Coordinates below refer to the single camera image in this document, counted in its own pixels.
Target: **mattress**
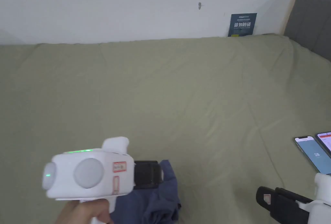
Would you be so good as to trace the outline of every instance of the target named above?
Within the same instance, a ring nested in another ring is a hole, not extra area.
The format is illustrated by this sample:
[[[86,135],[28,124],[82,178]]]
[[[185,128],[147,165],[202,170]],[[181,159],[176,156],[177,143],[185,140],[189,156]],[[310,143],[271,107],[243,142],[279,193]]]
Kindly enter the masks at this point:
[[[116,136],[136,160],[170,160],[179,223],[269,223],[259,186],[313,197],[293,138],[330,131],[331,62],[287,37],[0,46],[0,58],[3,223],[54,222],[45,163]]]

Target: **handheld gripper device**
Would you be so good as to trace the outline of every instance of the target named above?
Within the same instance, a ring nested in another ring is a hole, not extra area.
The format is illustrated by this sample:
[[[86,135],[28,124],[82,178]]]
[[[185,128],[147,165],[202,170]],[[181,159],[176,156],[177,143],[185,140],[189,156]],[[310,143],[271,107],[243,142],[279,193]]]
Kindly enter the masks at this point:
[[[42,179],[46,196],[56,200],[90,201],[105,198],[109,212],[116,198],[133,189],[156,188],[163,181],[157,161],[134,161],[125,137],[106,139],[101,148],[65,152],[47,163]],[[93,224],[100,223],[96,218]]]

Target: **blue sign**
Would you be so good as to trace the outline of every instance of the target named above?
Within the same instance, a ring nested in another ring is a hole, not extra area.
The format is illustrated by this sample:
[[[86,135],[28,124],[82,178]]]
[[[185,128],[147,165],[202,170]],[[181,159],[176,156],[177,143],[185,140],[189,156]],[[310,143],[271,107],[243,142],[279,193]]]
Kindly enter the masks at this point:
[[[232,14],[228,37],[252,35],[257,13]]]

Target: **blue cloth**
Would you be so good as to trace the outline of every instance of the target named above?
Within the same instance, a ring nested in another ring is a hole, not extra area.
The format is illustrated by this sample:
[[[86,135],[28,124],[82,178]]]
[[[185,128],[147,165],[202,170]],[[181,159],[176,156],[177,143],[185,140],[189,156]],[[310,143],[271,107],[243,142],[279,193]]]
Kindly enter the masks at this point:
[[[177,179],[168,160],[160,166],[164,181],[158,188],[134,190],[117,197],[111,219],[115,224],[172,224],[178,221],[181,208],[178,198]]]

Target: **label sticker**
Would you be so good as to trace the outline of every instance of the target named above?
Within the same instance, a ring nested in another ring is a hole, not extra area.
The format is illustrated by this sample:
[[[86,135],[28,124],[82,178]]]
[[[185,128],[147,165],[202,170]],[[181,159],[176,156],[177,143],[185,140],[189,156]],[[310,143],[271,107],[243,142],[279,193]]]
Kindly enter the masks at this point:
[[[112,171],[113,172],[126,171],[126,162],[114,162],[112,164]]]
[[[267,205],[271,205],[271,195],[263,194],[263,200],[267,203]]]
[[[112,179],[112,194],[118,195],[120,192],[120,177],[115,176]]]

